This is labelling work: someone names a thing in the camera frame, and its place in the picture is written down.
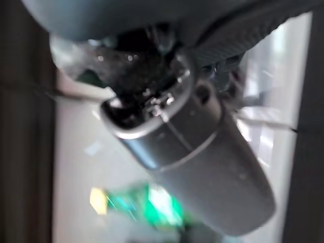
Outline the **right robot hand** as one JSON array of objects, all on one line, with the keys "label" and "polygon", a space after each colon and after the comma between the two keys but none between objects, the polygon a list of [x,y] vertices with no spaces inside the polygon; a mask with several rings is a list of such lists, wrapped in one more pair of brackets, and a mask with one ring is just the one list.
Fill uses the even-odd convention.
[{"label": "right robot hand", "polygon": [[227,71],[323,1],[24,1],[56,66],[109,87],[103,121],[136,161],[214,230],[243,235],[275,211],[269,182],[204,68]]}]

